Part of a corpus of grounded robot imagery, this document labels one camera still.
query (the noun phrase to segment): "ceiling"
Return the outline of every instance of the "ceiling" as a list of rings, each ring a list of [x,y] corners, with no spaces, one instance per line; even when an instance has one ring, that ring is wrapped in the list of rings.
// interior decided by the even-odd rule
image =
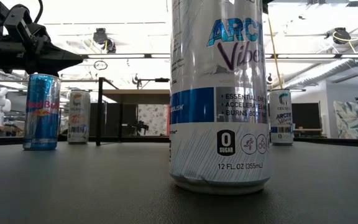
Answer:
[[[7,7],[24,4],[35,18],[39,4],[36,0],[2,0]],[[336,27],[345,27],[353,39],[358,38],[358,7],[347,3],[307,4],[301,2],[273,2],[269,4],[275,48],[280,54],[324,54],[345,52],[349,44],[334,44],[326,33]],[[44,13],[39,23],[44,24],[52,42],[77,54],[100,54],[101,50],[91,41],[96,28],[106,28],[117,47],[117,54],[170,52],[171,0],[126,1],[74,1],[44,0]],[[272,54],[272,42],[264,21],[265,53]],[[106,77],[119,88],[136,88],[132,83],[139,78],[169,78],[169,59],[104,59],[107,69],[94,68],[97,60],[60,72],[63,79],[87,80]],[[279,63],[279,72],[289,80],[315,63]],[[277,79],[275,64],[266,64],[267,72]],[[64,83],[64,88],[97,89],[95,83]],[[168,83],[149,83],[144,88],[169,88]]]

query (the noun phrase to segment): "arctic vibe can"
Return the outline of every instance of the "arctic vibe can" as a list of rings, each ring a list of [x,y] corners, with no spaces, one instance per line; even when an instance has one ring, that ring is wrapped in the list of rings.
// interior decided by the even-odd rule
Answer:
[[[87,91],[75,90],[70,93],[67,142],[86,144],[90,135],[91,95]]]
[[[30,75],[25,106],[25,150],[56,149],[60,84],[58,77]]]
[[[207,194],[270,178],[261,0],[172,1],[170,175]]]
[[[273,90],[270,99],[270,135],[274,145],[292,145],[292,106],[289,90]]]

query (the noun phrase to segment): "table surface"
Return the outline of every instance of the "table surface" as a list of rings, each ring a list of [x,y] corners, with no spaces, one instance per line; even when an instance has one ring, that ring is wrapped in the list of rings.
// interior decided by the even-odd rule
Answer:
[[[170,104],[170,90],[103,90],[103,95],[122,104]]]
[[[273,147],[265,190],[179,189],[168,144],[0,146],[0,223],[358,223],[358,147]]]

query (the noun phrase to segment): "aluminum can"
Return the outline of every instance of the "aluminum can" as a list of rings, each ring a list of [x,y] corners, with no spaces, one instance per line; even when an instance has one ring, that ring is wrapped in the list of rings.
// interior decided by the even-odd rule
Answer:
[[[207,194],[270,178],[262,1],[172,1],[170,175]]]
[[[292,102],[289,90],[273,90],[270,101],[270,135],[273,145],[292,145]]]
[[[25,150],[54,150],[57,146],[61,80],[30,75],[25,105]]]
[[[86,144],[90,135],[91,95],[87,91],[74,90],[70,93],[67,142]]]

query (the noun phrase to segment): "workbench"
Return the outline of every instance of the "workbench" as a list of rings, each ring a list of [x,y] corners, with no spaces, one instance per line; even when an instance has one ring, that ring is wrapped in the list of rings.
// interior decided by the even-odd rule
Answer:
[[[263,191],[179,189],[168,144],[0,146],[0,223],[358,223],[358,147],[272,146]]]

